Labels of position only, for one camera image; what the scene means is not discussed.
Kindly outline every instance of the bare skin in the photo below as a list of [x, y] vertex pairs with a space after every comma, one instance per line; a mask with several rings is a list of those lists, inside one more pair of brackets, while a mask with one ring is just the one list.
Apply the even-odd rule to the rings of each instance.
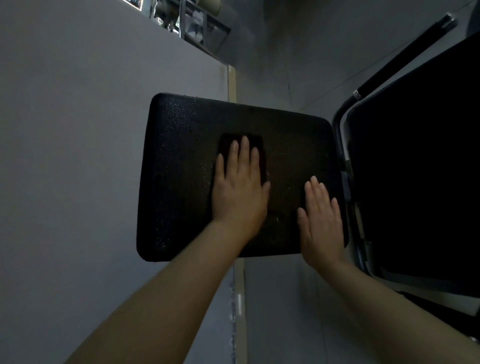
[[301, 251], [343, 298], [381, 363], [480, 363], [480, 347], [344, 259], [336, 199], [315, 177], [305, 184], [307, 212], [298, 209]]
[[[216, 161], [213, 221], [170, 264], [117, 308], [70, 356], [73, 363], [183, 363], [225, 273], [267, 214], [270, 183], [243, 137], [230, 148], [227, 173]], [[469, 339], [343, 258], [338, 203], [316, 178], [298, 210], [301, 250], [342, 296], [384, 363], [480, 363]]]

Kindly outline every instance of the wall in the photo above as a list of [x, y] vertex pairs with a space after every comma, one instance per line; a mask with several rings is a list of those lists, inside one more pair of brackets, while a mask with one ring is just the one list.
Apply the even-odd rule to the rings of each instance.
[[[226, 101], [227, 71], [118, 0], [8, 1], [0, 54], [0, 362], [61, 363], [164, 265], [135, 249], [151, 98]], [[230, 362], [232, 279], [188, 363]]]

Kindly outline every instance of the floor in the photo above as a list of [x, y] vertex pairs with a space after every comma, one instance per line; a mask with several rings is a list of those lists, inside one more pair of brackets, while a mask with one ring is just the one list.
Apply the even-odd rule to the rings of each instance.
[[[223, 0], [219, 18], [232, 32], [218, 57], [237, 69], [239, 103], [331, 121], [358, 86], [446, 12], [458, 27], [395, 78], [462, 40], [475, 4]], [[375, 362], [343, 303], [300, 255], [246, 259], [245, 290], [250, 364]], [[466, 313], [478, 308], [463, 297], [423, 295]]]

